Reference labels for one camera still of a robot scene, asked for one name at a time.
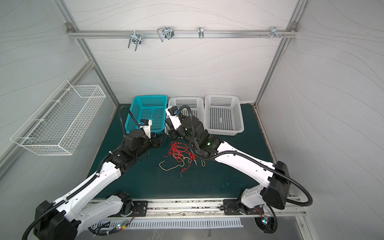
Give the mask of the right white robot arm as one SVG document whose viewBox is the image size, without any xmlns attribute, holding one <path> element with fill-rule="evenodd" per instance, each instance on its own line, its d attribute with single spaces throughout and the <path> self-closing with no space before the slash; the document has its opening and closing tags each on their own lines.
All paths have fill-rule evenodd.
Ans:
<svg viewBox="0 0 384 240">
<path fill-rule="evenodd" d="M 241 191 L 233 203 L 235 207 L 230 209 L 241 215 L 247 215 L 258 207 L 267 206 L 272 216 L 268 217 L 258 210 L 259 217 L 255 218 L 257 227 L 265 234 L 277 231 L 278 220 L 275 209 L 283 210 L 286 203 L 302 207 L 313 204 L 309 191 L 290 177 L 285 163 L 262 161 L 209 134 L 187 105 L 180 108 L 169 106 L 165 112 L 167 134 L 172 139 L 186 141 L 190 153 L 196 158 L 228 165 L 258 183 L 256 187 Z"/>
</svg>

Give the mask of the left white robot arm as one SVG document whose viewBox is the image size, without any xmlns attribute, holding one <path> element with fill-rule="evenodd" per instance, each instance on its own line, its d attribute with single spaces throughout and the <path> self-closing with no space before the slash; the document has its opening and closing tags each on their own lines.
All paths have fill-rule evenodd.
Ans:
<svg viewBox="0 0 384 240">
<path fill-rule="evenodd" d="M 110 183 L 132 168 L 139 157 L 162 145 L 152 132 L 152 119 L 135 121 L 137 129 L 125 133 L 121 144 L 107 154 L 97 170 L 81 184 L 53 202 L 44 201 L 36 208 L 35 219 L 22 239 L 33 233 L 39 240 L 74 240 L 98 221 L 116 214 L 129 215 L 134 207 L 130 195 L 120 192 L 95 206 L 86 205 Z"/>
</svg>

